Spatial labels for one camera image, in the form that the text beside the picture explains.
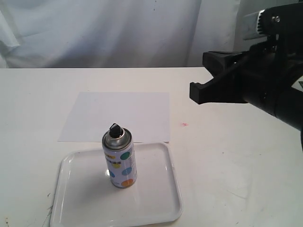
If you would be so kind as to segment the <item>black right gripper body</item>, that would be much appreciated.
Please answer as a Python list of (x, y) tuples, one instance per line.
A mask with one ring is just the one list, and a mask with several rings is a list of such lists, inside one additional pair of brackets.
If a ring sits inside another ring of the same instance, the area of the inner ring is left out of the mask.
[(275, 53), (260, 53), (241, 69), (244, 101), (296, 128), (303, 127), (303, 46), (282, 42)]

